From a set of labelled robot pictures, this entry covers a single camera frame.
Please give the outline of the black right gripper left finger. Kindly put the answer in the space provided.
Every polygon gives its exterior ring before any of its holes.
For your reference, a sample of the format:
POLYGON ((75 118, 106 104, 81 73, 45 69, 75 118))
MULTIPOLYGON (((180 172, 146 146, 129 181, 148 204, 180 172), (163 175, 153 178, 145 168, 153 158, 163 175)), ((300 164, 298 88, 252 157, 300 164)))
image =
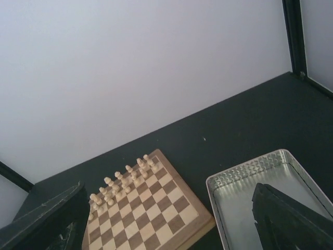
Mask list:
POLYGON ((89 212, 78 183, 1 228, 1 249, 81 249, 89 212))

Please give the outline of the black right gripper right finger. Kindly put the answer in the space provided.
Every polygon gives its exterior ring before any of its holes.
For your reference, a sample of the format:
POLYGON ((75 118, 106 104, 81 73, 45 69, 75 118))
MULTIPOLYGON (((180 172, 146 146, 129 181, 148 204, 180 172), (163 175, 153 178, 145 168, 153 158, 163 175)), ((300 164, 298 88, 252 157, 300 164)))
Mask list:
POLYGON ((269 184, 257 183, 252 213, 263 249, 332 249, 332 221, 269 184))

